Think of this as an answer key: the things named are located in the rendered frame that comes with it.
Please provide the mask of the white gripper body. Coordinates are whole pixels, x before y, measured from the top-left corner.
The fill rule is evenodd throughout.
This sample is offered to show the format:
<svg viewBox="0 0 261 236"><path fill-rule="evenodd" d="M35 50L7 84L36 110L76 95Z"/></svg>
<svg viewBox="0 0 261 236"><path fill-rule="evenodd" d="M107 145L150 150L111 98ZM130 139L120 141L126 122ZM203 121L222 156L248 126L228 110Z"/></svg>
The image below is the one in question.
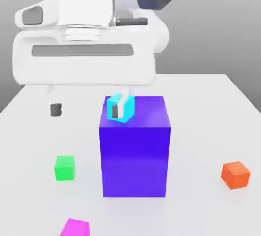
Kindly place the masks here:
<svg viewBox="0 0 261 236"><path fill-rule="evenodd" d="M65 41L62 31L26 30L13 43L13 75L22 85L148 85L156 38L147 27L104 30L97 41Z"/></svg>

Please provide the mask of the small cyan cube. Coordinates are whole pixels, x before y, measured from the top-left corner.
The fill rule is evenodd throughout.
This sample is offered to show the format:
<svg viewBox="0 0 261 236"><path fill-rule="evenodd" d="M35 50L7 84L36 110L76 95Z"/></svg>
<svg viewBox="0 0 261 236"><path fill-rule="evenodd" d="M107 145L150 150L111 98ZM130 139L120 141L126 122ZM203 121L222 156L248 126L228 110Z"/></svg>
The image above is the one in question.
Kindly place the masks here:
<svg viewBox="0 0 261 236"><path fill-rule="evenodd" d="M122 98L122 94L115 94L106 101L107 118L122 123L127 123L135 113L135 97L129 96L124 104L124 113L122 118L118 118L118 102Z"/></svg>

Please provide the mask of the small green cube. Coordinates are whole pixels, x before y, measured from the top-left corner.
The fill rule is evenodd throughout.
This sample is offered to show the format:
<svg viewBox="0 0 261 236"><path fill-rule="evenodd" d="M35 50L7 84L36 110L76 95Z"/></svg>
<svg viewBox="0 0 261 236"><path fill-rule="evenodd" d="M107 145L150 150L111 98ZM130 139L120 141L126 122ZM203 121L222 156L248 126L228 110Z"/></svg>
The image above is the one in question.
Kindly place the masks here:
<svg viewBox="0 0 261 236"><path fill-rule="evenodd" d="M73 181L75 177L74 156L57 156L54 171L56 181Z"/></svg>

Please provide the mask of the small magenta cube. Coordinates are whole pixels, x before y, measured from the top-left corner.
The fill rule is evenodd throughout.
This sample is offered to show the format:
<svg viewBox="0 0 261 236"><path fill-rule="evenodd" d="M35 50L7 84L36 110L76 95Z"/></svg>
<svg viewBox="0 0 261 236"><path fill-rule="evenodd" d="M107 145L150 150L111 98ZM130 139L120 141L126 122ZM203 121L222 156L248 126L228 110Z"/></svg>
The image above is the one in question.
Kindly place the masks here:
<svg viewBox="0 0 261 236"><path fill-rule="evenodd" d="M90 236L90 225L86 221L69 218L60 236Z"/></svg>

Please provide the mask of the small orange cube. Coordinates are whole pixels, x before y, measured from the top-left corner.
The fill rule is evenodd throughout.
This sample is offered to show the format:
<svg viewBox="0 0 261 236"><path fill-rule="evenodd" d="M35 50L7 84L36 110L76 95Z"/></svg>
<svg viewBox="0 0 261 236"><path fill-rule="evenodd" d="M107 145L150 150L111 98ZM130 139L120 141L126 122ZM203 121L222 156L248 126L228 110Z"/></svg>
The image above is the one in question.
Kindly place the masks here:
<svg viewBox="0 0 261 236"><path fill-rule="evenodd" d="M234 190L246 187L250 174L240 161L235 161L223 164L221 178L231 190Z"/></svg>

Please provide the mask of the large blue box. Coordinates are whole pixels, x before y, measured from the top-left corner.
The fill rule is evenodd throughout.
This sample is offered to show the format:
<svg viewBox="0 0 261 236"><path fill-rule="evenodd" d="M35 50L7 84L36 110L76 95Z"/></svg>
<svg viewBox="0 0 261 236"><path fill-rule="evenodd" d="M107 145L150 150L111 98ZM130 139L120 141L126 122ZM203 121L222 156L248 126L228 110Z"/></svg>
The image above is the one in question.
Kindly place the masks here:
<svg viewBox="0 0 261 236"><path fill-rule="evenodd" d="M108 119L109 99L99 124L104 197L165 197L171 124L164 98L136 96L127 123Z"/></svg>

